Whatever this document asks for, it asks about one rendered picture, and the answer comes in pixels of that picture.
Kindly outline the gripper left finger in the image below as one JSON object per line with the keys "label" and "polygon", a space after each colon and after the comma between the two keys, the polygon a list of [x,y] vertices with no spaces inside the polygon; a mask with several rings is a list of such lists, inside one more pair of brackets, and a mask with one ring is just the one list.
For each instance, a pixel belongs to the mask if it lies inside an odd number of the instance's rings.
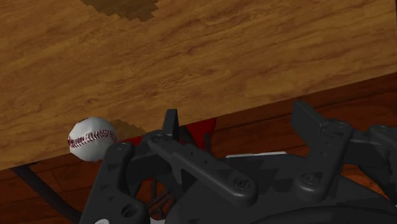
{"label": "gripper left finger", "polygon": [[150,224],[149,208],[128,190],[127,168],[140,158],[155,158],[178,183],[186,171],[237,207],[252,206],[258,187],[249,176],[179,139],[178,111],[167,110],[162,129],[145,134],[136,158],[132,143],[116,143],[105,153],[79,224]]}

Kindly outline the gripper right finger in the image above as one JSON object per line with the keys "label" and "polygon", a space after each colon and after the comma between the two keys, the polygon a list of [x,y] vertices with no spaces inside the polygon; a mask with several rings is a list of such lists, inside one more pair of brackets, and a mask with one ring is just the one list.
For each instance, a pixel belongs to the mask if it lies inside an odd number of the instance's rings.
{"label": "gripper right finger", "polygon": [[298,197],[321,202],[344,164],[352,164],[397,204],[397,127],[356,130],[340,120],[326,119],[305,101],[294,102],[291,126],[309,147],[295,178]]}

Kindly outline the wooden table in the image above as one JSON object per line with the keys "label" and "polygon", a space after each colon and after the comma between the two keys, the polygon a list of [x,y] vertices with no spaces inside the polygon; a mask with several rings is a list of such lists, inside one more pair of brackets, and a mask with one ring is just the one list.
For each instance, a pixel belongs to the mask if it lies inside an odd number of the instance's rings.
{"label": "wooden table", "polygon": [[395,0],[0,0],[0,170],[87,116],[159,128],[397,71]]}

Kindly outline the white baseball with red stitching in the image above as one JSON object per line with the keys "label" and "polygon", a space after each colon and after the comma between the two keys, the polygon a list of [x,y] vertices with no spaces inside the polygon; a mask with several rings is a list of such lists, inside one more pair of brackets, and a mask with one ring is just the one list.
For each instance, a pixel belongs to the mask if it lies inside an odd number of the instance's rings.
{"label": "white baseball with red stitching", "polygon": [[70,152],[86,162],[102,160],[107,148],[117,141],[111,122],[94,116],[77,122],[67,138]]}

